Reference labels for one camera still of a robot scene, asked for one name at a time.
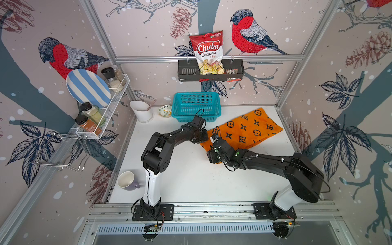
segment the teal basket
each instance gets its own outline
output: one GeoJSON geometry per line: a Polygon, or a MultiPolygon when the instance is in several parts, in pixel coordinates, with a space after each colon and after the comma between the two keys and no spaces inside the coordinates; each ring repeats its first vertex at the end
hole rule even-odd
{"type": "Polygon", "coordinates": [[[191,122],[198,111],[200,112],[197,115],[204,118],[206,122],[214,122],[221,115],[219,95],[215,92],[174,95],[172,116],[180,123],[191,122]]]}

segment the snack packet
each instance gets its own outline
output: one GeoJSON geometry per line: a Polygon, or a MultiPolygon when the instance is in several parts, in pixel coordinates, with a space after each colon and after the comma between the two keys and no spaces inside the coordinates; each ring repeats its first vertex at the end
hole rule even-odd
{"type": "Polygon", "coordinates": [[[199,64],[200,74],[223,74],[222,31],[204,35],[189,36],[199,64]]]}

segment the blue striped plate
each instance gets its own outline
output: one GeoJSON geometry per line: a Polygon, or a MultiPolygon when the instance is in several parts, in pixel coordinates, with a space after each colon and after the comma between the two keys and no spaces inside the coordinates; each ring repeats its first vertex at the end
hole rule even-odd
{"type": "Polygon", "coordinates": [[[69,93],[79,103],[90,102],[99,108],[106,107],[110,102],[110,90],[106,83],[95,73],[76,69],[67,76],[69,93]]]}

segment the orange towel with black pattern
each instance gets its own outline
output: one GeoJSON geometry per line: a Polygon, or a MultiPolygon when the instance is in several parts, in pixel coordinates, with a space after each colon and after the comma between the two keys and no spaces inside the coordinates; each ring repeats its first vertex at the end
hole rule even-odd
{"type": "MultiPolygon", "coordinates": [[[[211,138],[212,134],[219,133],[222,139],[235,150],[249,149],[281,131],[283,128],[272,121],[262,108],[259,108],[220,125],[219,129],[211,129],[208,131],[208,138],[211,138]]],[[[201,143],[201,146],[205,151],[209,151],[212,149],[212,142],[208,140],[201,143]]]]}

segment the orange spice jar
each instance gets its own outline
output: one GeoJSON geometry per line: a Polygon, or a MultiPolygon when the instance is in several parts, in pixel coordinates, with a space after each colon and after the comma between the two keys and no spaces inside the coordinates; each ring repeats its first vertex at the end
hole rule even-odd
{"type": "Polygon", "coordinates": [[[77,116],[75,118],[75,122],[79,125],[79,127],[84,128],[87,132],[95,131],[97,136],[102,132],[102,130],[84,114],[77,116]]]}

